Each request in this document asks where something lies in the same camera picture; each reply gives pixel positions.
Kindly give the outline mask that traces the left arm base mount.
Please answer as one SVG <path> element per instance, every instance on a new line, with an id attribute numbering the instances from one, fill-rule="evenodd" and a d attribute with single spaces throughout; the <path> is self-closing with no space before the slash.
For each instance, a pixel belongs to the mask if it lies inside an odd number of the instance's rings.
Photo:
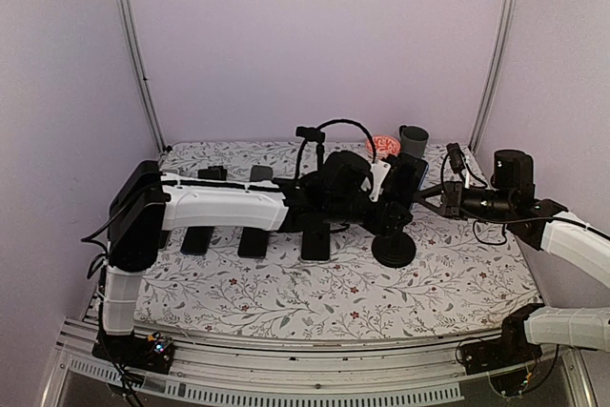
<path id="1" fill-rule="evenodd" d="M 167 375 L 173 364 L 175 345 L 171 337 L 159 332 L 146 337 L 134 332 L 128 336 L 111 336 L 101 329 L 91 354 L 117 366 Z"/>

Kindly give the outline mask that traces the black tall round-base stand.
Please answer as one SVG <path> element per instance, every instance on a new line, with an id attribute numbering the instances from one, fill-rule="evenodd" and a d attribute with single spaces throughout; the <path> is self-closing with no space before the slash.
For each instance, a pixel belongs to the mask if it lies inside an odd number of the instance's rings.
<path id="1" fill-rule="evenodd" d="M 371 250 L 378 263 L 393 269 L 408 266 L 414 261 L 417 253 L 414 240 L 406 233 L 376 235 Z"/>

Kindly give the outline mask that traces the black round base phone stand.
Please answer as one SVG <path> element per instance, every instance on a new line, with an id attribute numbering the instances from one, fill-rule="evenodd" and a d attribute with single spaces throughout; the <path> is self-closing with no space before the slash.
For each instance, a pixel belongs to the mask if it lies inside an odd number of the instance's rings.
<path id="1" fill-rule="evenodd" d="M 254 165 L 250 171 L 251 182 L 272 181 L 274 171 L 270 166 Z"/>

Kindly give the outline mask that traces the black folding phone stand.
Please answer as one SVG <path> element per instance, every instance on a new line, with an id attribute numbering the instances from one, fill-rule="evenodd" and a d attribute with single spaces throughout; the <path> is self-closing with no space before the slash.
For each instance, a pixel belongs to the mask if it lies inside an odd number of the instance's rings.
<path id="1" fill-rule="evenodd" d="M 224 166 L 209 166 L 197 171 L 199 179 L 226 181 L 228 171 Z"/>

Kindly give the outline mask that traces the black phone blue edge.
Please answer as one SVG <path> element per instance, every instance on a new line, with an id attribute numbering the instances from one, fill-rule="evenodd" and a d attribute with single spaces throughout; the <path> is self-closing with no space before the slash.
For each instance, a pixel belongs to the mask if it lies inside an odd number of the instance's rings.
<path id="1" fill-rule="evenodd" d="M 213 234 L 214 227 L 189 227 L 185 232 L 180 253 L 194 256 L 205 255 Z"/>

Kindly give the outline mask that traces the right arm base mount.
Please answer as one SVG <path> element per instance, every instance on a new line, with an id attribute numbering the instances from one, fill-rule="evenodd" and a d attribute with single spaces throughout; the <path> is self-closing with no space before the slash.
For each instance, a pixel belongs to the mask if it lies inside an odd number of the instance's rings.
<path id="1" fill-rule="evenodd" d="M 547 372 L 537 372 L 543 351 L 539 344 L 530 343 L 525 334 L 525 321 L 533 312 L 543 307 L 542 303 L 527 304 L 505 317 L 501 323 L 500 337 L 483 339 L 466 337 L 456 347 L 455 360 L 466 370 L 467 375 L 481 374 L 513 365 L 534 363 L 531 368 L 516 373 L 492 376 L 492 389 L 503 398 L 522 397 L 541 387 L 552 375 L 559 359 L 559 345 Z"/>

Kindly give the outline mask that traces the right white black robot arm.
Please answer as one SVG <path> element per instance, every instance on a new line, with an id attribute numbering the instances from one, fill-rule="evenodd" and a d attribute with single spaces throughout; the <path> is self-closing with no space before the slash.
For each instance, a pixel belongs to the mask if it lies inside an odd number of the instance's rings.
<path id="1" fill-rule="evenodd" d="M 563 205 L 535 197 L 534 161 L 518 150 L 498 150 L 488 188 L 441 180 L 415 192 L 414 200 L 448 219 L 497 224 L 529 247 L 557 256 L 602 285 L 609 283 L 609 236 Z M 493 357 L 512 365 L 531 345 L 609 349 L 609 310 L 529 304 L 507 316 Z"/>

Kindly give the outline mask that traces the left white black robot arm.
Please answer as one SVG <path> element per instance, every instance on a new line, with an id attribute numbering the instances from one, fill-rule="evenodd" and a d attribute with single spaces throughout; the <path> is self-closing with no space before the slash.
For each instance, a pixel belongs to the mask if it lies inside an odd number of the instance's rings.
<path id="1" fill-rule="evenodd" d="M 271 233 L 300 234 L 300 259 L 322 262 L 331 257 L 332 225 L 356 224 L 373 235 L 377 262 L 395 269 L 408 266 L 416 246 L 403 228 L 412 220 L 414 169 L 400 157 L 366 159 L 350 151 L 316 155 L 316 168 L 309 173 L 281 178 L 256 166 L 256 179 L 249 182 L 229 181 L 218 168 L 189 178 L 162 173 L 153 161 L 141 162 L 101 228 L 109 242 L 102 275 L 106 349 L 122 363 L 141 356 L 141 342 L 132 335 L 140 284 L 175 229 L 194 233 L 182 253 L 202 255 L 212 229 L 239 228 L 238 254 L 246 258 L 265 256 Z"/>

